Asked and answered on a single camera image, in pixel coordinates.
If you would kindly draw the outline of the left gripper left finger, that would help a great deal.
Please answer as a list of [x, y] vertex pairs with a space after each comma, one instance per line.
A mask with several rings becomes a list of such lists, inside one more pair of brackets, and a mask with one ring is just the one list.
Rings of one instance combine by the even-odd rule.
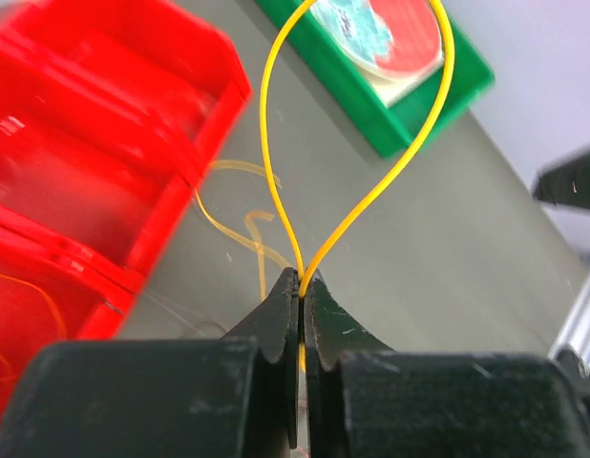
[[282, 271], [267, 297], [224, 338], [248, 344], [243, 382], [242, 449], [292, 449], [297, 445], [300, 282]]

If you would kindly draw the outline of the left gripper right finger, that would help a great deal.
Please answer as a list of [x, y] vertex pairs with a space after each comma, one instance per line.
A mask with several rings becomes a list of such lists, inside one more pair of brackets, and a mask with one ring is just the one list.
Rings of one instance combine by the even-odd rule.
[[312, 457], [348, 455], [340, 354], [389, 348], [332, 297], [323, 276], [316, 271], [304, 297], [308, 446]]

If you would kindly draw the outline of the red four-compartment bin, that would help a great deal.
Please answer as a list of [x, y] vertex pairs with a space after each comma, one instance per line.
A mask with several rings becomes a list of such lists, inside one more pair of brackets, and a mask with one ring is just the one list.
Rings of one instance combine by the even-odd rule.
[[0, 416], [44, 346], [115, 335], [251, 94], [170, 1], [0, 11]]

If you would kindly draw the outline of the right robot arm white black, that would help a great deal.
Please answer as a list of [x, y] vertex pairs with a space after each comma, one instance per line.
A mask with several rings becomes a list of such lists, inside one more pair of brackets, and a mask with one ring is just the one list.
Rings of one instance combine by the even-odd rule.
[[590, 147], [543, 171], [532, 196], [541, 202], [590, 211]]

